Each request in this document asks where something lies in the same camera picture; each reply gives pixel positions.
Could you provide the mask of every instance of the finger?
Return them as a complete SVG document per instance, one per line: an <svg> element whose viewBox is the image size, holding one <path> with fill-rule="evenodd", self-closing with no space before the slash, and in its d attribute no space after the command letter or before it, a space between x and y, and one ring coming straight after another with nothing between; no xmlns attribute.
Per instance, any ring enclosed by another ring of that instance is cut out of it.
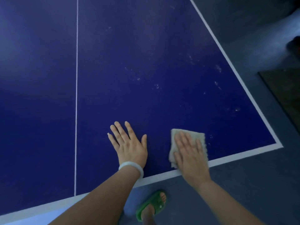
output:
<svg viewBox="0 0 300 225"><path fill-rule="evenodd" d="M128 135L130 137L130 140L132 139L137 139L137 136L135 135L133 129L131 128L130 124L128 121L125 122L125 126L127 128L127 131L128 131Z"/></svg>
<svg viewBox="0 0 300 225"><path fill-rule="evenodd" d="M183 143L181 141L181 137L180 137L179 134L175 135L175 142L177 144L177 147L178 147L181 155L184 157L187 154L187 151L186 151L186 149L185 149L185 147L184 147L184 145L183 145Z"/></svg>
<svg viewBox="0 0 300 225"><path fill-rule="evenodd" d="M124 131L124 129L122 128L121 124L118 121L115 121L115 126L117 127L122 139L124 140L124 142L129 141L129 137L126 134L126 132Z"/></svg>
<svg viewBox="0 0 300 225"><path fill-rule="evenodd" d="M196 140L196 144L197 144L198 152L199 152L200 154L202 154L202 153L203 153L203 150L202 150L202 144L201 144L201 142L200 142L199 139Z"/></svg>
<svg viewBox="0 0 300 225"><path fill-rule="evenodd" d="M107 135L108 135L108 139L109 139L110 142L112 143L114 149L118 152L118 150L119 150L119 148L120 148L119 144L115 141L113 135L111 135L111 134L109 134L109 133L107 133Z"/></svg>
<svg viewBox="0 0 300 225"><path fill-rule="evenodd" d="M146 134L144 136L142 136L141 143L142 143L143 148L147 150L147 135Z"/></svg>
<svg viewBox="0 0 300 225"><path fill-rule="evenodd" d="M174 158L178 165L179 170L181 170L182 169L182 158L181 158L180 154L178 152L174 152Z"/></svg>
<svg viewBox="0 0 300 225"><path fill-rule="evenodd" d="M192 151L193 151L193 152L197 152L196 145L195 145L195 143L194 143L192 137L190 136L190 134L189 134L189 133L186 133L185 136L187 137L187 140L188 140L188 142L189 142L189 144L190 144L190 146L191 146Z"/></svg>
<svg viewBox="0 0 300 225"><path fill-rule="evenodd" d="M124 140L122 139L120 133L117 131L116 127L114 125L110 126L111 131L113 132L115 138L117 139L119 145L124 143Z"/></svg>
<svg viewBox="0 0 300 225"><path fill-rule="evenodd" d="M190 144L189 144L185 134L183 132L180 132L180 136L181 136L182 143L183 143L187 153L189 153L191 151L191 148L190 148Z"/></svg>

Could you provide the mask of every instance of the blue table surface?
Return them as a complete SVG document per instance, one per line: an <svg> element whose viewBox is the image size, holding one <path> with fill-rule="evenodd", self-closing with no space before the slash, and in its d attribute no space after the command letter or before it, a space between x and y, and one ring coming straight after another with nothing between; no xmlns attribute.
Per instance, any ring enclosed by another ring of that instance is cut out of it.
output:
<svg viewBox="0 0 300 225"><path fill-rule="evenodd" d="M74 195L77 0L0 0L0 215ZM79 0L76 194L118 170L114 121L148 135L145 177L172 170L170 131L209 159L274 144L190 0Z"/></svg>

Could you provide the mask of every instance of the green sandal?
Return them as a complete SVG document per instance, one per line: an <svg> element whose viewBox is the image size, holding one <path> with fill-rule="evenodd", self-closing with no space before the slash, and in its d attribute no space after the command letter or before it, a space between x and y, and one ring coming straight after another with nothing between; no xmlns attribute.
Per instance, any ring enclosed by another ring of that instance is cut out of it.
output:
<svg viewBox="0 0 300 225"><path fill-rule="evenodd" d="M158 213L160 213L165 208L165 204L163 203L163 201L162 201L162 199L160 197L160 193L164 193L166 195L165 191L158 190L155 193L153 193L152 196L145 203L143 203L140 206L139 209L137 209L135 215L137 216L137 220L139 222L142 222L141 213L142 213L142 211L145 209L145 207L148 204L152 204L153 205L153 207L155 209L154 215L157 215Z"/></svg>

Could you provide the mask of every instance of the cleaning cloth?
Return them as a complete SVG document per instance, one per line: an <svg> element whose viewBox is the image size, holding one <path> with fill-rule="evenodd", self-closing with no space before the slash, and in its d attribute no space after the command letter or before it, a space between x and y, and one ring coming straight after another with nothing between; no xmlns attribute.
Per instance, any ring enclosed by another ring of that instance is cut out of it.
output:
<svg viewBox="0 0 300 225"><path fill-rule="evenodd" d="M177 164L176 164L175 157L174 157L174 152L178 152L178 147L177 147L177 144L175 142L175 135L180 133L181 131L184 132L184 133L189 133L195 144L196 144L196 139L200 140L201 145L202 145L203 155L205 157L206 162L208 162L207 149L206 149L206 144L205 144L205 134L204 133L193 132L193 131L182 130L182 129L172 129L171 130L171 150L170 150L170 153L169 153L169 161L171 162L171 167L177 169Z"/></svg>

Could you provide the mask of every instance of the floor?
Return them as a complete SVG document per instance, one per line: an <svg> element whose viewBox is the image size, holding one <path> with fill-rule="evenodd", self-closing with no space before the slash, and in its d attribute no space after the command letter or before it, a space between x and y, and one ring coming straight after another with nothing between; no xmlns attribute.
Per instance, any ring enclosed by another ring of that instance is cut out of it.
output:
<svg viewBox="0 0 300 225"><path fill-rule="evenodd" d="M211 177L267 224L300 223L300 135L257 74L300 67L285 45L300 35L300 10L287 16L292 0L195 0L284 148L210 169ZM182 177L133 189L120 224L138 224L135 210L153 191L168 202L157 224L218 224ZM64 209L11 223L47 224Z"/></svg>

